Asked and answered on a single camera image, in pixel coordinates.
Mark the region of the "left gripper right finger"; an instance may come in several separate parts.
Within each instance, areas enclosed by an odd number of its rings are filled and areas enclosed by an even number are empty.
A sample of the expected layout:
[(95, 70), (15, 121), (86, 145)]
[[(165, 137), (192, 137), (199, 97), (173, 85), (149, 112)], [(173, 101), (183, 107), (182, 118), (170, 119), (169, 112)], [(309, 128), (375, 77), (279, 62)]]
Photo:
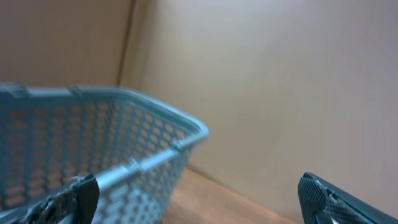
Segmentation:
[(305, 224), (397, 224), (397, 219), (306, 172), (298, 183)]

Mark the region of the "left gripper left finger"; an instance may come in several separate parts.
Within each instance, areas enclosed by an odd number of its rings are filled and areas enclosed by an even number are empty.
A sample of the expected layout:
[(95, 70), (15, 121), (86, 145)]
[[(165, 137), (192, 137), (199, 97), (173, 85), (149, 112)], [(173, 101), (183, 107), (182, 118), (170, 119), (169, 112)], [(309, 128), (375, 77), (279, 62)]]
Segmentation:
[(1, 217), (3, 224), (90, 224), (94, 218), (100, 188), (93, 174), (76, 176), (62, 189)]

